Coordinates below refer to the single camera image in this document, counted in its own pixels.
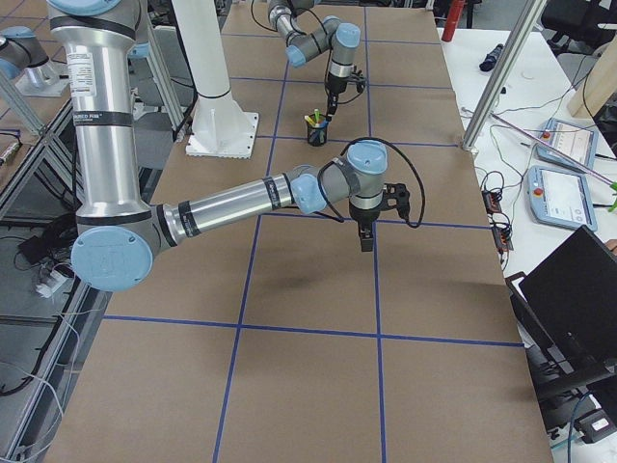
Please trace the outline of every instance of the pen holder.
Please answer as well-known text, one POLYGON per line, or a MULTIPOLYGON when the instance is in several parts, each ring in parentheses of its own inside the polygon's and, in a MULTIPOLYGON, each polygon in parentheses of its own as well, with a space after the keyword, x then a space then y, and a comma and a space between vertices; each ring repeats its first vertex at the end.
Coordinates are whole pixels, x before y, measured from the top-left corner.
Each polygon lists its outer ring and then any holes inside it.
POLYGON ((328 141, 328 123, 326 118, 319 118, 319 122, 313 125, 307 123, 307 142, 312 147, 321 147, 328 141))

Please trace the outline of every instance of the computer monitor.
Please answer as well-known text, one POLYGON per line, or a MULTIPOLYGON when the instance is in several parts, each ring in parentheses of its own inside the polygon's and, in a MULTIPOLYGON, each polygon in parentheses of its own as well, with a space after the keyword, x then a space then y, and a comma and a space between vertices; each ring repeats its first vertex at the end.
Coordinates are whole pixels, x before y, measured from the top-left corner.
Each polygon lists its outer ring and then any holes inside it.
MULTIPOLYGON (((585 226, 526 276, 520 288, 575 371, 617 358, 617 257, 585 226)), ((617 422, 617 377, 587 387, 617 422)))

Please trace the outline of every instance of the blue joint cap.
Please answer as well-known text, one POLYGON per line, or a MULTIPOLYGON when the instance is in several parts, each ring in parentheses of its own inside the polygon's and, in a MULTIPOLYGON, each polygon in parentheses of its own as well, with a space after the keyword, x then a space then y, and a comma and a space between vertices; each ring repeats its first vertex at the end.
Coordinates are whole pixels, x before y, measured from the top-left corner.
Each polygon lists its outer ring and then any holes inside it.
POLYGON ((336 29, 336 39, 347 48, 358 48, 360 35, 360 28, 351 22, 343 22, 336 29))
POLYGON ((147 58, 149 54, 150 54, 150 44, 148 42, 137 43, 128 52, 128 57, 135 58, 135 59, 143 59, 143 58, 147 58))
POLYGON ((21 70, 13 63, 0 58, 0 72, 6 75, 7 79, 13 80, 21 73, 21 70))
POLYGON ((362 140, 349 147, 347 160, 364 174, 378 176, 388 168, 388 152, 383 143, 375 140, 362 140))
POLYGON ((152 251, 139 235, 123 227, 84 231, 70 254, 73 270, 88 285, 123 291, 143 280, 152 268, 152 251))
POLYGON ((300 68, 307 63, 307 57, 296 45, 289 45, 285 49, 285 53, 289 64, 294 68, 300 68))
POLYGON ((0 35, 6 37, 7 39, 33 39, 36 37, 35 33, 32 32, 32 29, 26 26, 7 27, 6 29, 0 31, 0 35))
POLYGON ((74 16, 97 16, 107 13, 121 0, 47 0, 57 10, 74 16))
POLYGON ((311 214, 326 207, 326 200, 319 191, 317 177, 311 174, 301 174, 291 180, 291 194, 305 214, 311 214))

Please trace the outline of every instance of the tablet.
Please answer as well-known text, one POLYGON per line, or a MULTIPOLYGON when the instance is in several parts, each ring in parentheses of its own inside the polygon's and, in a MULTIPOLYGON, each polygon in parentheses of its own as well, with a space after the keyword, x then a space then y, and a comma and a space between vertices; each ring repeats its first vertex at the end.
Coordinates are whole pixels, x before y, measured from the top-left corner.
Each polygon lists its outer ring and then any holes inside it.
MULTIPOLYGON (((589 169, 593 168, 598 147, 598 130, 596 127, 581 127, 559 119, 550 119, 540 138, 543 142, 557 148, 564 154, 568 154, 589 169)), ((544 161, 580 172, 576 165, 561 159, 540 145, 537 146, 537 153, 538 157, 544 161)))
POLYGON ((527 173, 527 196, 538 222, 567 229, 598 223, 587 179, 572 171, 533 166, 527 173))

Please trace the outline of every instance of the white table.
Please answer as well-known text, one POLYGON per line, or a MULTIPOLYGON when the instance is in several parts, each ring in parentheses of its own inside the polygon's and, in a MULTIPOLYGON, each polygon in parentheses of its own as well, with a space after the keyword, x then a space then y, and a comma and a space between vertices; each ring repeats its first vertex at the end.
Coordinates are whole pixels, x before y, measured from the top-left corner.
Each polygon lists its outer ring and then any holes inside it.
MULTIPOLYGON (((473 110, 482 95, 489 80, 490 73, 482 72, 478 65, 498 43, 505 43, 507 31, 481 31, 459 29, 450 43, 443 42, 443 52, 447 63, 452 87, 456 92, 459 107, 473 110)), ((540 33, 532 33, 523 52, 512 69, 506 82, 506 94, 501 95, 496 112, 506 109, 528 106, 540 106, 554 98, 558 98, 570 88, 570 81, 562 71, 540 33)), ((541 128, 550 117, 557 117, 577 125, 587 126, 592 120, 574 119, 568 113, 566 105, 574 90, 570 90, 563 98, 561 105, 555 101, 541 109, 527 109, 517 112, 507 112, 502 115, 507 121, 527 129, 541 128)), ((499 159, 496 146, 491 140, 489 127, 496 123, 488 120, 477 139, 476 147, 479 153, 475 164, 486 171, 496 170, 503 173, 507 184, 517 183, 520 177, 499 159)), ((531 149, 521 145, 528 143, 521 135, 512 130, 494 128, 497 143, 504 158, 517 170, 524 172, 531 149)), ((598 153, 613 155, 604 137, 598 143, 598 153)), ((547 165, 532 157, 531 165, 547 165)), ((611 179, 617 179, 617 162, 597 158, 594 168, 611 179)), ((484 173, 478 169, 478 179, 484 173)), ((609 204, 614 201, 611 190, 588 176, 588 183, 594 203, 609 204)), ((492 178, 489 186, 497 185, 497 176, 492 178)), ((561 244, 572 231, 538 224, 529 209, 526 197, 526 186, 517 199, 518 188, 508 188, 504 191, 501 206, 506 214, 513 218, 513 245, 509 262, 504 270, 504 276, 510 276, 519 271, 528 273, 561 244)), ((599 229, 596 235, 606 241, 617 237, 617 213, 609 213, 606 209, 595 209, 599 229)), ((566 461, 566 446, 553 450, 555 462, 566 461)), ((573 461, 577 463, 610 463, 617 462, 617 434, 614 434, 595 445, 584 445, 573 442, 573 461)))

